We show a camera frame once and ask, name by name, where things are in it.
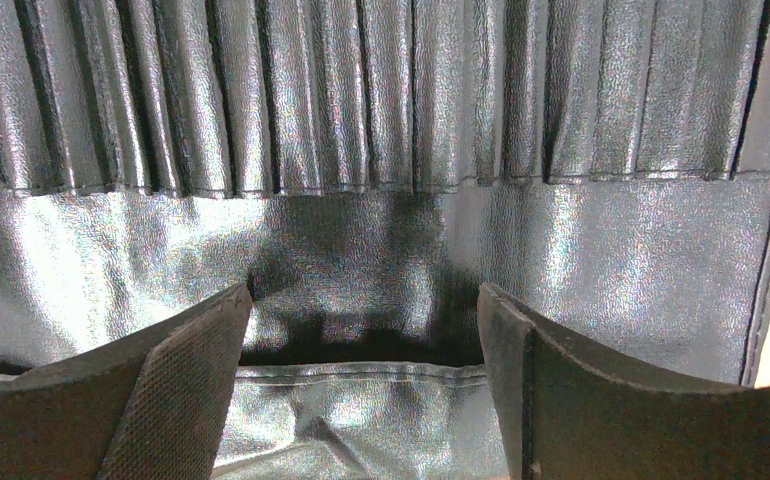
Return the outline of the black makeup brush roll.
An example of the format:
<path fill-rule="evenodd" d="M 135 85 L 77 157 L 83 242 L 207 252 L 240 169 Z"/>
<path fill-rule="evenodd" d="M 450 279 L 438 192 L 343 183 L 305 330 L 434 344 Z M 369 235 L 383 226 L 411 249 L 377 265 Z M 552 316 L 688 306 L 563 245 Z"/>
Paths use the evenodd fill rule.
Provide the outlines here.
<path fill-rule="evenodd" d="M 0 1 L 0 375 L 243 285 L 207 479 L 513 479 L 486 283 L 759 389 L 770 1 Z"/>

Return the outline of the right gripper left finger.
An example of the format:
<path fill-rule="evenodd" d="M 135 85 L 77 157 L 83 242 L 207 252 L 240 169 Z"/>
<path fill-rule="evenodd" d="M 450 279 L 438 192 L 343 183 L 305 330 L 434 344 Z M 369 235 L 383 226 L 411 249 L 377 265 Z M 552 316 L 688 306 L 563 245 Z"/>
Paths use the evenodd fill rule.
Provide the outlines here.
<path fill-rule="evenodd" d="M 0 375 L 0 479 L 207 479 L 252 300 L 228 288 L 80 355 Z"/>

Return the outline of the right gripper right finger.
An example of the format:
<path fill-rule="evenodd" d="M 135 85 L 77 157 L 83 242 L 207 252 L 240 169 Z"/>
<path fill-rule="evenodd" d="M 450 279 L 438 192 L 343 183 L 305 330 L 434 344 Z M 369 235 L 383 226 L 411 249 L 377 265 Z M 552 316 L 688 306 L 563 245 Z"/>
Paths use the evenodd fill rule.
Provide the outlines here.
<path fill-rule="evenodd" d="M 770 479 L 770 387 L 663 369 L 493 284 L 477 324 L 513 479 Z"/>

